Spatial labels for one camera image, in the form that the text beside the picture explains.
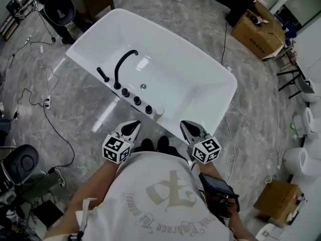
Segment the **person's left forearm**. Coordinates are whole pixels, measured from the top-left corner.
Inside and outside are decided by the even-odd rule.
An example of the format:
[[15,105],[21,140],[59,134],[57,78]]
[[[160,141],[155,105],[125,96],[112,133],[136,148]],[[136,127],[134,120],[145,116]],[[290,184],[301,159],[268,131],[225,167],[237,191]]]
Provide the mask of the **person's left forearm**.
[[76,212],[82,210],[83,201],[87,198],[95,199],[90,202],[89,209],[93,209],[103,202],[115,179],[118,168],[118,164],[111,161],[105,161],[105,163],[82,184],[69,203],[69,207],[61,222],[51,230],[47,231],[44,239],[48,240],[55,236],[78,232],[79,224],[76,218]]

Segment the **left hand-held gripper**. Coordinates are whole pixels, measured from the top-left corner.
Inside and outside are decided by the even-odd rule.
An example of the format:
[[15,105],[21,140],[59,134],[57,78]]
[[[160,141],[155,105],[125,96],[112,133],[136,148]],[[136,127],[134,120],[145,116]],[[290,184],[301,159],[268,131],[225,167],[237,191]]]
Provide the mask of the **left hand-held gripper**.
[[[130,120],[119,124],[112,134],[108,134],[102,144],[102,157],[115,164],[123,162],[131,152],[141,128],[141,122]],[[129,136],[128,142],[121,136]]]

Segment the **person's black shoe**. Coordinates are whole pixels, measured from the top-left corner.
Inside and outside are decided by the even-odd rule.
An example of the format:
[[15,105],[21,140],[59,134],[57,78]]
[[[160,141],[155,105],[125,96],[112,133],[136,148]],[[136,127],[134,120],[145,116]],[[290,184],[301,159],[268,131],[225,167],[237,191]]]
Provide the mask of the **person's black shoe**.
[[142,151],[154,151],[153,142],[150,139],[144,139],[141,142],[140,148]]
[[169,139],[167,136],[161,136],[160,139],[157,142],[157,148],[156,151],[162,151],[166,149],[169,146]]

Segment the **person's right forearm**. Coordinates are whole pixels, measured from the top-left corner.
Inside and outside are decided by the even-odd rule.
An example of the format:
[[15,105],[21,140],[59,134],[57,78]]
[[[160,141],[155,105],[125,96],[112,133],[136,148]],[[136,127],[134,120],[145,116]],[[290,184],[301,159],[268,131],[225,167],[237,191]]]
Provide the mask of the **person's right forearm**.
[[[213,163],[208,164],[202,164],[200,162],[197,162],[200,172],[207,174],[211,177],[215,177],[218,179],[223,180],[223,178],[220,176],[219,172],[213,165]],[[228,227],[234,229],[234,236],[238,241],[241,241],[242,239],[246,239],[247,241],[258,241],[254,236],[252,236],[247,229],[244,227],[239,214],[236,209],[236,205],[233,205],[232,207],[228,208],[228,212],[230,215]]]

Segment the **white toilet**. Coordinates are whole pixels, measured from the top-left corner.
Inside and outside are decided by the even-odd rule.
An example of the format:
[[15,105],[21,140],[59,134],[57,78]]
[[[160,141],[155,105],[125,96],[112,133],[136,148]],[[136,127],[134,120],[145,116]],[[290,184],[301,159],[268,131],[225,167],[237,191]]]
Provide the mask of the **white toilet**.
[[321,118],[314,118],[310,108],[306,107],[301,114],[295,114],[293,123],[299,138],[316,140],[321,137]]
[[317,178],[321,176],[321,160],[311,158],[305,148],[293,148],[285,152],[283,163],[286,170],[298,177]]
[[283,228],[268,223],[258,231],[255,238],[258,241],[281,241],[283,233]]
[[315,83],[311,79],[307,79],[305,81],[305,83],[312,88],[313,93],[306,93],[302,89],[301,93],[300,93],[302,99],[304,101],[306,101],[306,102],[317,102],[317,101],[319,101],[321,99],[321,84],[320,83]]

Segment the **black wrist screen device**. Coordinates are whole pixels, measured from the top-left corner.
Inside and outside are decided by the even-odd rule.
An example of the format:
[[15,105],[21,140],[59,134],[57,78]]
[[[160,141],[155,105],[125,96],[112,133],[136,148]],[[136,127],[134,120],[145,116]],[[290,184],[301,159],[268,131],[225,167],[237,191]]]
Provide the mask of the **black wrist screen device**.
[[239,195],[224,180],[200,173],[199,178],[203,185],[204,194],[209,211],[219,218],[230,218],[233,208],[240,211]]

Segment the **small white bottle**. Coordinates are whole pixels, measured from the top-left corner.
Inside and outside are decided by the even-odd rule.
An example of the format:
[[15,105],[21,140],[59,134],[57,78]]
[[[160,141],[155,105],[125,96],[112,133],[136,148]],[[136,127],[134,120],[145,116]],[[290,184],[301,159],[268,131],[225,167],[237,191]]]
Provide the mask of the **small white bottle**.
[[157,121],[164,114],[164,112],[165,112],[164,107],[162,106],[158,107],[153,114],[153,120]]

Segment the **white rectangular bathtub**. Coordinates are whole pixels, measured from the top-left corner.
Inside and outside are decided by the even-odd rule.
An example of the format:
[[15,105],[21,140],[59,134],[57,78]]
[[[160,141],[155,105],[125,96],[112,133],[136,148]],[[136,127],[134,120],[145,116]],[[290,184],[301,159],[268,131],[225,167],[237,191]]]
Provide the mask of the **white rectangular bathtub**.
[[[114,70],[120,58],[130,50],[121,65],[119,82],[114,89]],[[237,88],[235,76],[204,51],[170,30],[124,9],[114,9],[98,20],[66,52],[66,55],[122,97],[133,108],[153,114],[164,107],[155,121],[179,139],[181,121],[200,124],[213,135],[227,111]],[[109,77],[104,82],[97,72],[101,67]],[[121,93],[123,88],[129,97]],[[141,105],[135,105],[138,96]]]

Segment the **person's black shorts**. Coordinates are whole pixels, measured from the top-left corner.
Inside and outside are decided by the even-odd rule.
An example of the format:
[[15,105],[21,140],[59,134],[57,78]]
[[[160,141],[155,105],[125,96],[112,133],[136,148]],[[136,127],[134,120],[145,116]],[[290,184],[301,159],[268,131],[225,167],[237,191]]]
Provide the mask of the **person's black shorts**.
[[184,159],[185,161],[188,161],[185,157],[183,157],[175,147],[173,146],[168,146],[168,147],[163,147],[163,148],[160,148],[160,149],[155,149],[155,150],[150,150],[148,148],[145,148],[145,147],[137,147],[133,150],[134,152],[146,152],[146,151],[149,151],[149,152],[158,152],[158,153],[163,153],[163,154],[168,154],[168,155],[172,155],[172,156],[175,156],[175,157],[178,157],[178,158],[181,158],[181,159]]

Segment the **black curved faucet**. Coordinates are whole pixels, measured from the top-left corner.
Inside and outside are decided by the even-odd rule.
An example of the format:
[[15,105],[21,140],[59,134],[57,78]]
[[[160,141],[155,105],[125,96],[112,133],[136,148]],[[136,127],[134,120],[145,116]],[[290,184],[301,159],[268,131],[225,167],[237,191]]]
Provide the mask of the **black curved faucet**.
[[125,53],[120,60],[117,62],[115,70],[114,70],[114,89],[119,90],[121,88],[121,84],[119,82],[119,70],[123,62],[130,56],[130,55],[138,56],[137,50],[130,50],[127,53]]

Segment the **black flat pad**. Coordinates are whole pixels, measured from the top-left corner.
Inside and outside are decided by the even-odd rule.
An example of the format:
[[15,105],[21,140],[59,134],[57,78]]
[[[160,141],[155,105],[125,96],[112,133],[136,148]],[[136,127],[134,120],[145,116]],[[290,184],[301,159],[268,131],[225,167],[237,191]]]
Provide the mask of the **black flat pad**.
[[51,227],[64,213],[50,200],[32,209],[32,213],[46,226]]

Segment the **small cardboard box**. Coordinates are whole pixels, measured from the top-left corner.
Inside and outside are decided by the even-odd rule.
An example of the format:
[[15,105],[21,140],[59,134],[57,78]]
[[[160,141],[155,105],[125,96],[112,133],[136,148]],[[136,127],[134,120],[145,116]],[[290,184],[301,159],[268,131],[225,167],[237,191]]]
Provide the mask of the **small cardboard box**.
[[281,224],[287,224],[286,220],[293,215],[301,195],[298,185],[273,179],[259,195],[254,208]]

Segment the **black-frame chair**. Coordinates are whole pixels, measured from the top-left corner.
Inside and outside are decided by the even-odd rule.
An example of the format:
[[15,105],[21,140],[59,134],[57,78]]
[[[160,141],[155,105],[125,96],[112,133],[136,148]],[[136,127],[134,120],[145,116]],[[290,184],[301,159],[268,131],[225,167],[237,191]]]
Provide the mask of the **black-frame chair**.
[[292,70],[281,71],[281,72],[277,73],[277,76],[289,75],[289,74],[292,75],[292,79],[278,89],[278,91],[281,91],[284,88],[286,88],[287,86],[295,85],[297,87],[298,91],[296,93],[290,95],[288,97],[288,99],[292,99],[293,97],[295,97],[296,95],[298,95],[302,92],[304,92],[306,94],[315,94],[315,92],[311,86],[311,82],[306,79],[303,71],[301,70],[301,68],[299,67],[299,65],[297,63],[295,64],[295,66]]

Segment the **person's white printed shirt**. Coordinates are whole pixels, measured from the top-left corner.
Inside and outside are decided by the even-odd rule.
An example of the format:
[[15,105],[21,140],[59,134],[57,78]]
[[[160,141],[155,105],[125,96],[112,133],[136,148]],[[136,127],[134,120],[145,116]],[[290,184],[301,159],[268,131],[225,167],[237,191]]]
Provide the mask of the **person's white printed shirt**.
[[188,163],[157,152],[131,154],[103,202],[89,212],[82,241],[233,241],[207,208]]

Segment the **person's left black shoe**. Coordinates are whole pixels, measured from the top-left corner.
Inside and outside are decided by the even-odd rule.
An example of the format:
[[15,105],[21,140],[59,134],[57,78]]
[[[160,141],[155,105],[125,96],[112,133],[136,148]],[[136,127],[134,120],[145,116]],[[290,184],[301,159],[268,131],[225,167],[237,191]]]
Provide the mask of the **person's left black shoe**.
[[150,139],[144,139],[141,142],[140,148],[142,151],[154,151],[153,142]]

